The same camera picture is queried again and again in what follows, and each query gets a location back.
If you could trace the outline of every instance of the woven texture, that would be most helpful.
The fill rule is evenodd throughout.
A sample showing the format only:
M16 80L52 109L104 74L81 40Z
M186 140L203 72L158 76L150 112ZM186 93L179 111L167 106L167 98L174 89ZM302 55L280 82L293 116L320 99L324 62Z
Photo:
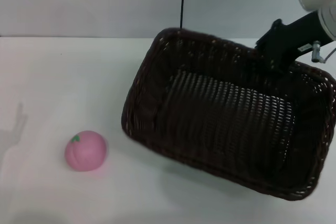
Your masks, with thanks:
M255 68L257 51L180 29L155 38L129 91L122 127L149 149L263 194L315 189L335 127L336 81L294 62Z

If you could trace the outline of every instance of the white table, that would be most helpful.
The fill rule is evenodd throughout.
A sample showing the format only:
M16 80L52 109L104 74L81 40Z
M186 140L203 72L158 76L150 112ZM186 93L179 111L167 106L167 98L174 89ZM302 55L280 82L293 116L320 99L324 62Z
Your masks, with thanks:
M151 41L0 38L1 224L335 223L336 144L313 195L287 202L127 139L121 111ZM336 55L318 67L335 77ZM63 158L82 130L109 142L108 159L94 172L74 172Z

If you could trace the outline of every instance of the black cable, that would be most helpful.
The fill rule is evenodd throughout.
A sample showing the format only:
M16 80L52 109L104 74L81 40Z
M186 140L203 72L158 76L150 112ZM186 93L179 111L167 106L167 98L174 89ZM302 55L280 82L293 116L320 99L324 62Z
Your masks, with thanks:
M180 18L180 28L183 27L183 7L184 7L184 0L181 0L181 18Z

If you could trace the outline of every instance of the white wall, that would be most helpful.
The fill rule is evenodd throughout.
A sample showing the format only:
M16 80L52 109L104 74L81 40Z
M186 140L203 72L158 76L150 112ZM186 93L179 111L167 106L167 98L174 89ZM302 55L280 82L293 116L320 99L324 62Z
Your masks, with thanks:
M185 0L184 27L225 38L259 38L281 18L306 13L298 0Z
M154 37L181 0L0 0L1 36Z

